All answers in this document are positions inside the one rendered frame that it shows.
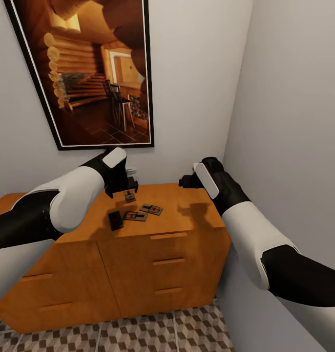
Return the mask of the mousetrap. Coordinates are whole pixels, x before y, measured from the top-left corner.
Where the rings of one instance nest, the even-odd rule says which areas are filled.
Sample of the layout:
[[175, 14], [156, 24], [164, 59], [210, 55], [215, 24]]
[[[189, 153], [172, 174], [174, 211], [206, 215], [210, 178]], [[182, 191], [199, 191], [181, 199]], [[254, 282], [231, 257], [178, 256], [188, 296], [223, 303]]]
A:
[[112, 231], [123, 228], [124, 224], [119, 211], [108, 214]]
[[160, 215], [161, 212], [163, 211], [163, 208], [161, 207], [158, 207], [158, 206], [154, 206], [154, 205], [149, 205], [149, 204], [143, 204], [140, 209], [140, 211], [143, 211], [143, 212], [147, 212], [147, 213], [151, 213], [151, 214], [154, 214], [154, 215]]
[[124, 195], [127, 203], [136, 201], [135, 195], [132, 190], [125, 190]]
[[133, 211], [126, 211], [122, 220], [130, 220], [130, 221], [146, 221], [148, 213], [146, 212], [133, 212]]

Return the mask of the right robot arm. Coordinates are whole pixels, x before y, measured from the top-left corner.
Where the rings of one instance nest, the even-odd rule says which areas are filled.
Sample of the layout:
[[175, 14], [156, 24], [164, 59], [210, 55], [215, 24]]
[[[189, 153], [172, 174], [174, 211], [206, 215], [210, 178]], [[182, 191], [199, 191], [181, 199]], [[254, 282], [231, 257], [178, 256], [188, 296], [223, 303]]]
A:
[[335, 270], [303, 256], [216, 157], [193, 163], [192, 175], [183, 175], [179, 186], [206, 189], [251, 282], [270, 291], [327, 352], [335, 352]]

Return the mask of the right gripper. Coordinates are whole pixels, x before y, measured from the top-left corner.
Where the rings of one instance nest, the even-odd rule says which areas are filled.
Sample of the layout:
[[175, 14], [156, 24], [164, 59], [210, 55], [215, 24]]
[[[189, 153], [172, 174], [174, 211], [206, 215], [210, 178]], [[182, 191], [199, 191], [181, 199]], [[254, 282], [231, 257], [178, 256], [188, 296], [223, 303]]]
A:
[[179, 179], [179, 186], [183, 186], [183, 188], [203, 188], [203, 185], [197, 184], [194, 180], [194, 174], [183, 175], [182, 179]]

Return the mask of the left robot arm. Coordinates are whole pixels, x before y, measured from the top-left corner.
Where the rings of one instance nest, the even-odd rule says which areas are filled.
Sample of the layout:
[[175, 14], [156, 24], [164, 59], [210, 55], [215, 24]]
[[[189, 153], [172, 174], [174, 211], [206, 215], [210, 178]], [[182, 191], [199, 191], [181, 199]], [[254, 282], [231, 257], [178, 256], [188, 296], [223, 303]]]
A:
[[79, 168], [25, 194], [0, 215], [0, 300], [64, 233], [76, 230], [97, 197], [132, 190], [138, 182], [127, 154], [108, 148]]

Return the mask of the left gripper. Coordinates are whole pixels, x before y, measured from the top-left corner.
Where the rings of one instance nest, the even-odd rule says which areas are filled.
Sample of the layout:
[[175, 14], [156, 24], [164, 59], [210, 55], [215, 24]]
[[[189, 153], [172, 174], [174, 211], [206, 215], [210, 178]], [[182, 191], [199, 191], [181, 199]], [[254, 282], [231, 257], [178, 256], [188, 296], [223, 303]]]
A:
[[112, 180], [105, 188], [105, 193], [113, 199], [113, 193], [132, 189], [137, 192], [138, 182], [134, 181], [134, 178], [132, 176], [127, 177], [126, 175], [126, 177], [121, 181]]

